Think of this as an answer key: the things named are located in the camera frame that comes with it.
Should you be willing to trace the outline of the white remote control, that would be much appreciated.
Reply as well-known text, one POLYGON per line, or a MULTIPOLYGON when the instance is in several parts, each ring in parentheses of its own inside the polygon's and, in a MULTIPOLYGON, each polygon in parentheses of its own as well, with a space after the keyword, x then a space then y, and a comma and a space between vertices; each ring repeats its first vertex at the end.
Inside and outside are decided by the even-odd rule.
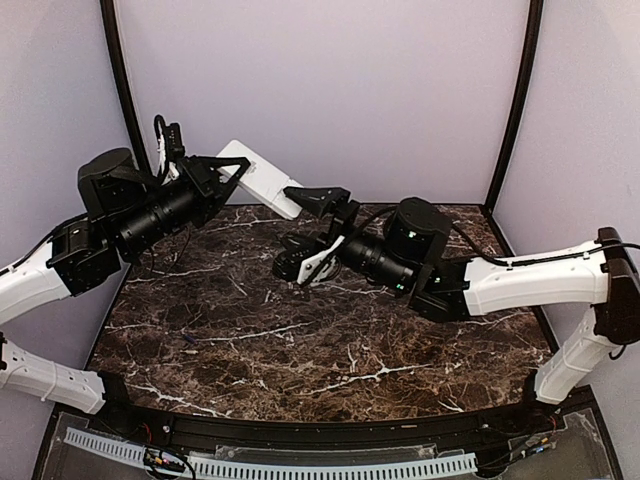
POLYGON ((216 157, 246 158, 250 166, 241 176, 239 186, 281 217, 294 220, 299 216, 302 208, 285 195, 284 189, 301 187, 301 184, 274 164, 236 139, 231 140, 216 157))

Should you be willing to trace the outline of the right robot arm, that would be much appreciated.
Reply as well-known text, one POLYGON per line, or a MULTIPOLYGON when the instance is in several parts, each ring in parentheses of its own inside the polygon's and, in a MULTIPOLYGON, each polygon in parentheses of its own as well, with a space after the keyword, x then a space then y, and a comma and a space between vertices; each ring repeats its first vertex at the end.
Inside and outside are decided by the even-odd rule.
POLYGON ((358 220, 360 205, 345 189, 288 186, 283 193, 331 223, 319 235, 286 239, 273 264, 282 280, 305 288, 348 268, 407 296, 412 310, 434 322, 519 307, 586 305, 574 332, 529 376, 525 400, 511 410, 510 424, 521 434, 545 422, 549 405, 563 402, 599 362, 616 358, 639 339, 639 274, 630 245, 614 228, 555 252, 495 258, 476 250, 470 258, 448 259, 444 250, 456 226, 426 200, 410 197, 382 209, 385 223, 377 236, 358 220))

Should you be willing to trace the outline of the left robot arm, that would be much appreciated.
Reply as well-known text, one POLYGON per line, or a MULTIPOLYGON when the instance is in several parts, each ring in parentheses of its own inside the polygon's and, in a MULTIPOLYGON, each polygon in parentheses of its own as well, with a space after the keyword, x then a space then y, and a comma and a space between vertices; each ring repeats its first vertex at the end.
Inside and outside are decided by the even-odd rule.
MULTIPOLYGON (((86 211, 53 228, 27 255, 1 271, 1 321, 79 296, 187 224, 201 227, 225 205, 251 163, 245 157, 177 159, 163 183, 141 171, 129 149, 106 151, 78 171, 86 211)), ((65 404, 103 421, 120 436, 141 427, 116 374, 78 370, 1 341, 2 386, 65 404)))

